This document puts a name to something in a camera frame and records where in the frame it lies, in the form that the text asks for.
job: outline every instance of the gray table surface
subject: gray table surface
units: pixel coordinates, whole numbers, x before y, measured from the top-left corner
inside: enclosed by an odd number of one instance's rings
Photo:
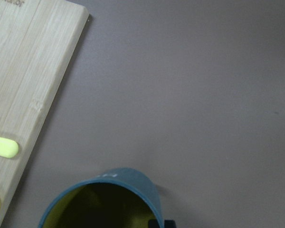
[[[115,167],[178,228],[285,228],[285,0],[72,0],[91,17],[2,228]]]

